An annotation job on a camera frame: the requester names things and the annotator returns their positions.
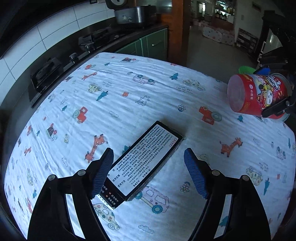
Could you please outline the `red cartoon plastic cup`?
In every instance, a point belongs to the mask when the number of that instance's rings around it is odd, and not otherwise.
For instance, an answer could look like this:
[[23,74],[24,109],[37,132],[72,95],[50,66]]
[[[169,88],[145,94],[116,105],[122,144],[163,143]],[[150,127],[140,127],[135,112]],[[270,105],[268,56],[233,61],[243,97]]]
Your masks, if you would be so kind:
[[228,101],[234,112],[261,118],[264,109],[291,95],[291,84],[279,73],[236,74],[230,77],[227,87]]

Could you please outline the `black rectangular box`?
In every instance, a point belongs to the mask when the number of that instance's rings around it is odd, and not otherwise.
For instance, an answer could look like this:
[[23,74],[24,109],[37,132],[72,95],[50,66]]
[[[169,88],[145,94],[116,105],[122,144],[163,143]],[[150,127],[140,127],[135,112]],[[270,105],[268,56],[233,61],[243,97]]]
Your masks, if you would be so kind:
[[98,198],[109,208],[116,209],[125,201],[144,199],[154,213],[166,211],[168,199],[146,185],[177,150],[183,136],[156,121],[111,166]]

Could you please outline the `green plastic trash basket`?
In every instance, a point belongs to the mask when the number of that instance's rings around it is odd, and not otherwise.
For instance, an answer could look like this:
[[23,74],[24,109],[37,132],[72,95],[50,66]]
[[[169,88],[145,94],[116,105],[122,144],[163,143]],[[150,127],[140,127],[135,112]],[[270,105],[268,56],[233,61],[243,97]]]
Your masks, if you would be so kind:
[[256,71],[255,68],[250,67],[250,66],[240,66],[238,68],[238,73],[239,74],[253,74]]

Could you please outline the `green kitchen cabinet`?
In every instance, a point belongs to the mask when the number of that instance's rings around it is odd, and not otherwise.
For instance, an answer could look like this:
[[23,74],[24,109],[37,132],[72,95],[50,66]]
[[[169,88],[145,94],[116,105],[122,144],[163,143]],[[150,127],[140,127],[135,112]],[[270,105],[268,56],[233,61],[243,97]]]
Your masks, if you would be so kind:
[[116,51],[118,54],[167,60],[168,29],[162,29],[146,35]]

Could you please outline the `polka dot play fence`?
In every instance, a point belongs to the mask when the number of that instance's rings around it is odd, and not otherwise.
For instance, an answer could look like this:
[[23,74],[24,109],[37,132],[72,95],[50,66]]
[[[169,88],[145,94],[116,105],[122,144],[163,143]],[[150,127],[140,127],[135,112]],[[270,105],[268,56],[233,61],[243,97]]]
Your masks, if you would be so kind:
[[234,33],[221,28],[215,28],[212,26],[204,26],[202,35],[210,40],[214,40],[217,43],[226,45],[234,45]]

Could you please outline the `cartoon print tablecloth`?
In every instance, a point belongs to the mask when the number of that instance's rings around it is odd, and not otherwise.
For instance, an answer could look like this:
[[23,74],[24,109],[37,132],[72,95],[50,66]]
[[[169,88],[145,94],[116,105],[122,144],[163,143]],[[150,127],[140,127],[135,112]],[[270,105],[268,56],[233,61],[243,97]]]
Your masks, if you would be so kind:
[[34,108],[11,115],[4,193],[22,235],[46,178],[72,176],[107,148],[113,193],[92,203],[111,240],[187,240],[205,205],[184,163],[193,150],[225,176],[247,175],[275,236],[295,179],[295,134],[284,123],[235,113],[227,85],[195,70],[100,53],[68,74]]

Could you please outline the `black gas stove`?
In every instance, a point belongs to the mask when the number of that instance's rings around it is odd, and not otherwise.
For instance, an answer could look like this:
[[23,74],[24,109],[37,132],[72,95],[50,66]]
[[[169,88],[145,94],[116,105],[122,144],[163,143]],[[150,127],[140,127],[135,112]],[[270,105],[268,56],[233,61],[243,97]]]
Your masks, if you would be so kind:
[[118,30],[112,25],[105,28],[86,27],[59,41],[34,61],[29,67],[30,107],[35,107],[39,98],[64,72],[115,39]]

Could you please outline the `black rice cooker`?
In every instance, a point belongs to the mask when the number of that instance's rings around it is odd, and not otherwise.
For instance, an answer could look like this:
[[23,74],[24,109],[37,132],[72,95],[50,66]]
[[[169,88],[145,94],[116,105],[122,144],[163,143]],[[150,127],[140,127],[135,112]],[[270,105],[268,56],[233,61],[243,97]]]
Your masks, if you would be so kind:
[[157,20],[156,6],[131,6],[130,1],[105,1],[109,9],[114,10],[118,24],[147,24]]

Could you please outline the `wooden door frame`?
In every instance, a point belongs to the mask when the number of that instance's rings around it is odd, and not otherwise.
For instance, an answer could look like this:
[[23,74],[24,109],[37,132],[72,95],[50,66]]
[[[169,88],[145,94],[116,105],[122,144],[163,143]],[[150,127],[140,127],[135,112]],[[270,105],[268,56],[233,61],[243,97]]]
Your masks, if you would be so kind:
[[161,14],[161,21],[168,25],[168,61],[186,66],[189,45],[191,1],[172,1],[171,13]]

